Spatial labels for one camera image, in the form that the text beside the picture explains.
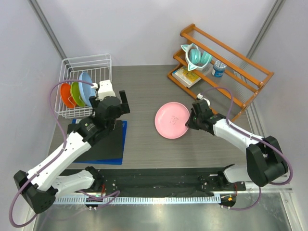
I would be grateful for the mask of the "light blue plate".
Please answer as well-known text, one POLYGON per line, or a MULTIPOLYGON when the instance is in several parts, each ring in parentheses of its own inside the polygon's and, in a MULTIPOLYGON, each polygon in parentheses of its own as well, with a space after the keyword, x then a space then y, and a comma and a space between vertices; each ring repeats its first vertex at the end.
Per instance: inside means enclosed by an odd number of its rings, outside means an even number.
MULTIPOLYGON (((86 72, 82 72, 78 79, 81 80, 81 81, 88 82, 90 84, 93 83, 90 75, 86 72)), ((83 82, 79 82, 78 87, 79 87, 79 92, 80 92, 80 95, 81 95, 83 102, 87 106, 91 107, 91 103, 90 103, 89 98, 92 97, 92 96, 96 96, 96 90, 93 89, 91 87, 91 85, 83 83, 83 82)))

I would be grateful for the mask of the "pink plate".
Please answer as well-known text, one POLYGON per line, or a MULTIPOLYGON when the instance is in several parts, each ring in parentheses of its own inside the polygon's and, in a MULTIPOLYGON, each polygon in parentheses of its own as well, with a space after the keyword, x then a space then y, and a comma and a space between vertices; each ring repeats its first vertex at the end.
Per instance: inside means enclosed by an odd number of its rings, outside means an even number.
POLYGON ((187 107, 179 102, 168 102, 156 112, 154 125, 157 132, 164 138, 177 139, 188 130, 186 122, 190 112, 187 107))

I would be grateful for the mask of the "green plate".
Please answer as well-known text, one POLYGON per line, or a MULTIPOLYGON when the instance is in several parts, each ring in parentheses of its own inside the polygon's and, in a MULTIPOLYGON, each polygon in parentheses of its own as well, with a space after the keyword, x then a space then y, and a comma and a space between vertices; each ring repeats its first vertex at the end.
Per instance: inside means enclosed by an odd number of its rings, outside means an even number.
POLYGON ((75 103, 79 106, 79 107, 85 107, 85 103, 82 100, 81 94, 80 94, 80 90, 79 90, 79 85, 78 82, 73 82, 71 84, 71 96, 73 98, 73 100, 75 101, 75 103))

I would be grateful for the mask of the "orange plate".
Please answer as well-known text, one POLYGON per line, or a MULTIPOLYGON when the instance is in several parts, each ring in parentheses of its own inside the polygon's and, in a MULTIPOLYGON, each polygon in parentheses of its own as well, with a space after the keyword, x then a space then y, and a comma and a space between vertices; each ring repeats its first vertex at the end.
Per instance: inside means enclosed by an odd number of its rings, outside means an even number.
POLYGON ((75 108, 76 102, 74 101, 72 95, 71 95, 71 85, 68 83, 63 83, 60 86, 60 96, 63 101, 63 103, 68 107, 68 108, 75 108))

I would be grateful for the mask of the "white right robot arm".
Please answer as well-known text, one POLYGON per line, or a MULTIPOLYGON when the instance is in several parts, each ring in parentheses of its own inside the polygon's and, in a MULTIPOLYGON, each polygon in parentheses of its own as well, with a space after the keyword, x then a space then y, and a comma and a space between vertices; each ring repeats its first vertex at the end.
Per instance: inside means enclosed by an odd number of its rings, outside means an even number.
POLYGON ((275 184, 277 178, 291 172, 274 137, 257 136, 233 124, 225 116, 214 114, 206 100, 192 104, 186 126, 222 138, 245 154, 245 165, 227 166, 222 171, 223 175, 217 178, 218 186, 223 190, 240 181, 251 181, 259 187, 275 184))

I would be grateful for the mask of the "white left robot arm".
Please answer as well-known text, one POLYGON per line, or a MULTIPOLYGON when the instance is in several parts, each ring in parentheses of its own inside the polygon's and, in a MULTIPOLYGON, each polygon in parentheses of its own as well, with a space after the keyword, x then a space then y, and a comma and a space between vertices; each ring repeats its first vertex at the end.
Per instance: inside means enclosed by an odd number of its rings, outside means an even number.
POLYGON ((120 96, 106 96, 102 100, 90 98, 94 115, 82 119, 75 129, 64 137, 64 143, 39 165, 24 172, 19 170, 14 181, 20 195, 36 214, 49 209, 56 199, 67 194, 102 188, 103 176, 94 167, 66 177, 60 174, 79 156, 106 139, 116 128, 116 121, 130 113, 124 90, 120 96))

